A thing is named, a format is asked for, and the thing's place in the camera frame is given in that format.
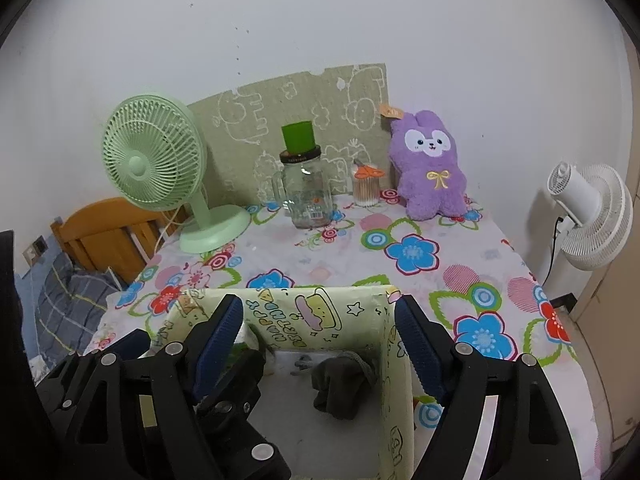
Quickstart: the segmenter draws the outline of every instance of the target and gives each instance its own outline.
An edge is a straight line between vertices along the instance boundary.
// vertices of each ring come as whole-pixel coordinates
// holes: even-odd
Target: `electrical socket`
[[[47,243],[44,241],[43,236],[39,236],[29,247],[27,247],[23,252],[22,256],[27,260],[27,263],[30,267],[33,267],[34,264],[38,261],[42,253],[47,250]]]

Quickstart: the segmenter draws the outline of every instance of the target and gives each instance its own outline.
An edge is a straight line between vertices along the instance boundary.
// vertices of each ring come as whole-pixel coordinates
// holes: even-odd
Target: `black cable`
[[[556,238],[558,238],[558,224],[562,221],[562,217],[559,216],[556,218],[556,225],[554,226],[554,244],[551,247],[551,263],[549,263],[549,272],[546,274],[545,281],[542,282],[542,286],[545,286],[546,280],[549,279],[549,275],[551,274],[551,267],[554,264],[554,256],[556,255]]]

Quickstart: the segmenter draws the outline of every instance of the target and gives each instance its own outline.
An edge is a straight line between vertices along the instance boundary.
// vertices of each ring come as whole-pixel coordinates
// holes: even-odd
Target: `gray cloth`
[[[56,257],[35,310],[40,355],[49,369],[70,351],[84,351],[107,310],[106,297],[118,290],[110,273],[74,267],[65,253]]]
[[[311,371],[311,385],[318,390],[314,407],[335,418],[352,420],[375,383],[371,364],[356,352],[341,352]]]

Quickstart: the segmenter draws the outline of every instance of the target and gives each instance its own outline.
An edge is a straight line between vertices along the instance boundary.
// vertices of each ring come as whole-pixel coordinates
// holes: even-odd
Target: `plaid bedsheet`
[[[79,269],[65,253],[55,259],[35,311],[40,355],[49,369],[69,352],[84,351],[107,310],[106,297],[118,290],[110,273]]]

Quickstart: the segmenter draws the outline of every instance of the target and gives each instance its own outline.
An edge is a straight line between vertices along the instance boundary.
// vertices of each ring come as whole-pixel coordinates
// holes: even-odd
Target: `green desk fan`
[[[206,144],[192,113],[178,101],[144,94],[121,102],[104,131],[102,160],[113,185],[138,207],[167,211],[190,204],[195,222],[180,233],[186,253],[222,247],[251,221],[237,205],[209,209],[200,190]]]

